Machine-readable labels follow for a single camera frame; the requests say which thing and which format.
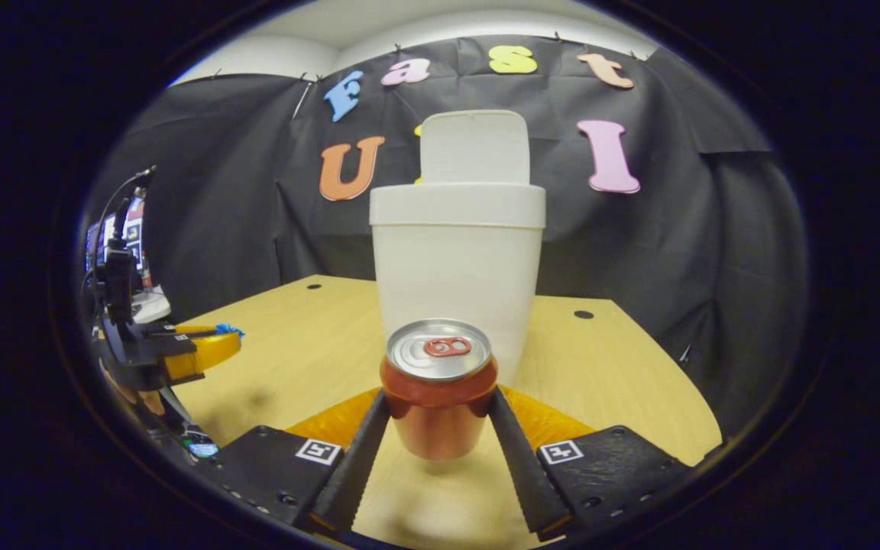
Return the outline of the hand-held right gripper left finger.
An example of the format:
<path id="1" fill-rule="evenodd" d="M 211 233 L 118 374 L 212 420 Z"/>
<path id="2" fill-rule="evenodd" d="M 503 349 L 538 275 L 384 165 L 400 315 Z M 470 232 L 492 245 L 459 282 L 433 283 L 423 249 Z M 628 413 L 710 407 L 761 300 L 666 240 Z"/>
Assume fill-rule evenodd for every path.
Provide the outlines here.
<path id="1" fill-rule="evenodd" d="M 259 425 L 215 454 L 215 484 L 279 523 L 307 532 L 338 533 L 353 526 L 390 414 L 384 391 L 364 391 L 329 410 L 345 419 L 346 445 Z"/>

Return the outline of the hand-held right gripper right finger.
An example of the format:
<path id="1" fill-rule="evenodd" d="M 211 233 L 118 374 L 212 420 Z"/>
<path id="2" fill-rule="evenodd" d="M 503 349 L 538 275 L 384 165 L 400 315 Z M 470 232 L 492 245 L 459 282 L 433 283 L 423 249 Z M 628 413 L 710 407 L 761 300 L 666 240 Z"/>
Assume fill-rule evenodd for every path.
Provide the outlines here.
<path id="1" fill-rule="evenodd" d="M 489 418 L 534 535 L 617 528 L 692 471 L 625 425 L 578 434 L 570 417 L 505 387 L 493 390 Z"/>

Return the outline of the red pop can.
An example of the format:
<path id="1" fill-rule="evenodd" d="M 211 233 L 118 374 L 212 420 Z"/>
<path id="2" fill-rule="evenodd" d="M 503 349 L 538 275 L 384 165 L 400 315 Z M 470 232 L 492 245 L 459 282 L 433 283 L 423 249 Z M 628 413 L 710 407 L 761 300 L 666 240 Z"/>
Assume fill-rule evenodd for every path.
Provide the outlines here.
<path id="1" fill-rule="evenodd" d="M 477 445 L 498 380 L 489 338 L 471 324 L 426 318 L 387 339 L 378 375 L 400 441 L 427 461 Z"/>

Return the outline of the white desktop garbage bin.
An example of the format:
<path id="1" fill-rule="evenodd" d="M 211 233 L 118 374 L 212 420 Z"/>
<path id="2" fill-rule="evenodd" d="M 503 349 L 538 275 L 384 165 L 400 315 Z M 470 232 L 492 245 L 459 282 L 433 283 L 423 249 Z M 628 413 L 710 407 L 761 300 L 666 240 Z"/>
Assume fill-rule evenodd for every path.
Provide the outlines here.
<path id="1" fill-rule="evenodd" d="M 467 322 L 491 341 L 498 382 L 513 384 L 547 226 L 526 121 L 509 109 L 430 115 L 419 156 L 419 183 L 370 192 L 384 334 L 426 318 Z"/>

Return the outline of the wooden desktop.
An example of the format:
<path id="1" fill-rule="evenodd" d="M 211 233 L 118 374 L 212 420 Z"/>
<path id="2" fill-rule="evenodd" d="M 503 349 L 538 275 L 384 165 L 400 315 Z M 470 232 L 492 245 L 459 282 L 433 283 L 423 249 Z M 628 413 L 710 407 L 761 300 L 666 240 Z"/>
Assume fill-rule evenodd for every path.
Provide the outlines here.
<path id="1" fill-rule="evenodd" d="M 175 393 L 227 445 L 256 425 L 286 429 L 380 384 L 384 336 L 373 282 L 312 276 L 202 314 L 244 331 L 234 357 Z M 593 429 L 624 425 L 694 466 L 723 440 L 678 363 L 616 303 L 535 297 L 514 390 Z M 464 458 L 430 463 L 388 428 L 354 522 L 418 550 L 528 550 L 528 532 L 491 425 Z"/>

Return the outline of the white side table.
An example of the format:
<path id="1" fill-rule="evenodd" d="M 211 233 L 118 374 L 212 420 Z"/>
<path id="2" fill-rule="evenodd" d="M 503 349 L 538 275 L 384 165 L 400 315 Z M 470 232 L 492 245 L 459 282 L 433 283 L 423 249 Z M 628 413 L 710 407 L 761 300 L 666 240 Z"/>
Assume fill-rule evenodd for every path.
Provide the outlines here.
<path id="1" fill-rule="evenodd" d="M 149 323 L 158 321 L 171 314 L 171 306 L 167 296 L 162 291 L 162 286 L 136 293 L 132 297 L 132 317 L 136 323 Z"/>

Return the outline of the computer monitor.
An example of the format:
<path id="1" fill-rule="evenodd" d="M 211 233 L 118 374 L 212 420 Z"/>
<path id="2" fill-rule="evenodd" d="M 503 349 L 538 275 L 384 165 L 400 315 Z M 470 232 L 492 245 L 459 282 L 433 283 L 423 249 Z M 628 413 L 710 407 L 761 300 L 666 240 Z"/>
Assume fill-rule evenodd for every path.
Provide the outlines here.
<path id="1" fill-rule="evenodd" d="M 122 239 L 126 241 L 127 250 L 131 251 L 134 258 L 134 268 L 137 272 L 141 272 L 144 267 L 143 260 L 143 214 L 144 201 L 141 198 L 133 198 L 131 205 L 127 209 L 125 217 L 125 226 L 122 230 Z M 91 270 L 97 260 L 95 255 L 101 254 L 100 264 L 107 261 L 107 243 L 113 237 L 113 229 L 115 229 L 115 216 L 113 212 L 105 216 L 104 223 L 96 222 L 91 224 L 85 234 L 85 269 Z"/>

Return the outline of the black backdrop cloth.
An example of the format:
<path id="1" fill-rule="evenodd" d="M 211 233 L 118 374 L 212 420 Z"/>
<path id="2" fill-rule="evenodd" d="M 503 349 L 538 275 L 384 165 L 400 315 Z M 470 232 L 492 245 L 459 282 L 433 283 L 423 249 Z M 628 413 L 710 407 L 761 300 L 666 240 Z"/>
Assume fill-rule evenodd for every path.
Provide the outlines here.
<path id="1" fill-rule="evenodd" d="M 142 248 L 181 318 L 315 274 L 370 280 L 370 190 L 418 178 L 413 129 L 427 116 L 475 108 L 527 122 L 547 191 L 538 295 L 613 300 L 685 359 L 737 434 L 795 358 L 807 232 L 764 133 L 665 48 L 464 36 L 318 82 L 173 85 L 113 147 L 85 215 L 97 222 L 123 181 L 156 167 Z"/>

